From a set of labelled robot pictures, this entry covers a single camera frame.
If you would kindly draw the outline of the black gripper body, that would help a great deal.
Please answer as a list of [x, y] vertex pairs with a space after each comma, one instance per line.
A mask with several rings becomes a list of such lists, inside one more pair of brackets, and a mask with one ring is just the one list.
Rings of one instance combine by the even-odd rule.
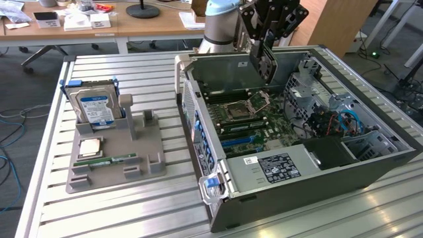
[[256, 9], [271, 9], [289, 7], [298, 7], [299, 0], [256, 0], [255, 7]]

